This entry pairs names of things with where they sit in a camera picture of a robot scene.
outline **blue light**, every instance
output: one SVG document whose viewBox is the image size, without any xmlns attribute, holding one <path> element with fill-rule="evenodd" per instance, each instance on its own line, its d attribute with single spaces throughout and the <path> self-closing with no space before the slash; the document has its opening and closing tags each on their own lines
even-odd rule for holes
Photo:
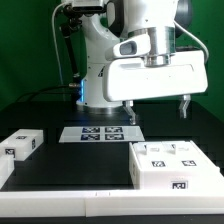
<svg viewBox="0 0 224 224">
<path fill-rule="evenodd" d="M 84 80 L 81 81 L 81 98 L 80 101 L 84 102 Z"/>
</svg>

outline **cable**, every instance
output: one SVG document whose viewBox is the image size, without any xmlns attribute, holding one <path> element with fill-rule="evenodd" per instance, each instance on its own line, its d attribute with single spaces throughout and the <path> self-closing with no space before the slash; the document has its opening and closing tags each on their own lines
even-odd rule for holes
<svg viewBox="0 0 224 224">
<path fill-rule="evenodd" d="M 34 97 L 36 97 L 37 95 L 43 93 L 43 92 L 46 92 L 46 91 L 49 91 L 49 90 L 53 90 L 53 89 L 65 89 L 65 88 L 69 88 L 68 85 L 60 85 L 60 86 L 52 86 L 52 87 L 48 87 L 48 88 L 44 88 L 44 89 L 41 89 L 37 92 L 34 92 L 28 99 L 27 99 L 27 102 L 30 102 Z"/>
<path fill-rule="evenodd" d="M 55 24 L 54 24 L 54 20 L 55 20 L 55 15 L 58 11 L 58 9 L 60 7 L 63 7 L 69 3 L 71 3 L 72 1 L 67 1 L 64 3 L 61 3 L 60 5 L 58 5 L 55 9 L 54 12 L 52 14 L 52 18 L 51 18 L 51 25 L 52 25 L 52 31 L 53 31 L 53 38 L 54 38 L 54 47 L 55 47 L 55 52 L 56 52 L 56 57 L 57 57 L 57 63 L 58 63 L 58 70 L 59 70 L 59 78 L 60 78 L 60 83 L 61 85 L 64 85 L 64 81 L 63 81 L 63 75 L 62 75 L 62 69 L 61 69 L 61 61 L 60 61 L 60 57 L 59 57 L 59 52 L 58 52 L 58 45 L 57 45 L 57 38 L 56 38 L 56 32 L 55 32 Z"/>
<path fill-rule="evenodd" d="M 189 37 L 191 37 L 193 40 L 195 40 L 204 50 L 205 54 L 205 63 L 208 61 L 209 58 L 209 51 L 208 48 L 200 41 L 197 37 L 195 37 L 192 33 L 185 30 L 180 24 L 178 24 L 176 21 L 174 21 L 174 24 L 177 28 L 179 28 L 181 31 L 183 31 L 185 34 L 187 34 Z"/>
<path fill-rule="evenodd" d="M 23 97 L 29 96 L 29 95 L 33 95 L 33 94 L 35 94 L 35 92 L 24 93 L 23 95 L 21 95 L 20 97 L 18 97 L 15 100 L 15 103 L 18 103 Z M 72 95 L 72 94 L 74 94 L 74 92 L 63 92 L 63 93 L 60 93 L 60 92 L 42 92 L 42 93 L 39 93 L 39 94 L 48 94 L 48 95 L 62 95 L 62 94 L 66 94 L 66 95 Z"/>
</svg>

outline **black cable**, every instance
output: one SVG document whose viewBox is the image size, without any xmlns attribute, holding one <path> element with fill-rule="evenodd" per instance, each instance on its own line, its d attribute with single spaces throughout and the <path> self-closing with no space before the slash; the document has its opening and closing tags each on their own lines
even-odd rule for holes
<svg viewBox="0 0 224 224">
<path fill-rule="evenodd" d="M 68 85 L 60 85 L 60 86 L 52 86 L 52 87 L 48 87 L 48 88 L 44 88 L 44 89 L 41 89 L 37 92 L 34 92 L 28 99 L 27 99 L 27 102 L 30 102 L 32 101 L 32 99 L 34 97 L 36 97 L 37 95 L 43 93 L 43 92 L 46 92 L 46 91 L 49 91 L 49 90 L 53 90 L 53 89 L 65 89 L 65 88 L 69 88 Z"/>
<path fill-rule="evenodd" d="M 23 95 L 21 95 L 20 97 L 18 97 L 16 100 L 15 100 L 15 103 L 18 103 L 23 97 L 25 96 L 29 96 L 29 95 L 33 95 L 35 92 L 30 92 L 30 93 L 24 93 Z M 66 94 L 66 95 L 73 95 L 74 92 L 43 92 L 43 93 L 40 93 L 40 94 L 49 94 L 49 95 L 63 95 L 63 94 Z"/>
</svg>

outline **green wall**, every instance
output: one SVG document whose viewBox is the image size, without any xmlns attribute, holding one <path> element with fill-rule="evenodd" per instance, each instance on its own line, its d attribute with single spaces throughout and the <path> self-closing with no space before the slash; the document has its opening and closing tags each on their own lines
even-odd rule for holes
<svg viewBox="0 0 224 224">
<path fill-rule="evenodd" d="M 7 0 L 2 1 L 0 13 L 0 109 L 14 102 L 26 92 L 59 85 L 51 31 L 51 15 L 58 0 Z M 224 121 L 224 76 L 223 1 L 192 0 L 193 23 L 190 27 L 209 48 L 207 64 L 209 88 L 205 94 L 196 95 L 193 100 Z M 57 23 L 65 19 L 60 17 Z M 61 35 L 57 32 L 65 83 L 72 80 L 72 73 Z M 83 38 L 80 33 L 73 36 L 75 54 L 83 54 Z M 182 36 L 178 45 L 195 45 Z M 78 60 L 78 67 L 85 73 L 85 62 Z M 59 96 L 38 97 L 43 100 L 62 100 Z"/>
</svg>

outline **paper sheet with markers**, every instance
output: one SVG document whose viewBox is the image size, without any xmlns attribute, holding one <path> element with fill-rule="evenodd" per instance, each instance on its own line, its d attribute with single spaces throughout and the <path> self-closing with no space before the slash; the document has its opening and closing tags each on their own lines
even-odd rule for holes
<svg viewBox="0 0 224 224">
<path fill-rule="evenodd" d="M 65 127 L 59 143 L 145 141 L 139 126 Z"/>
</svg>

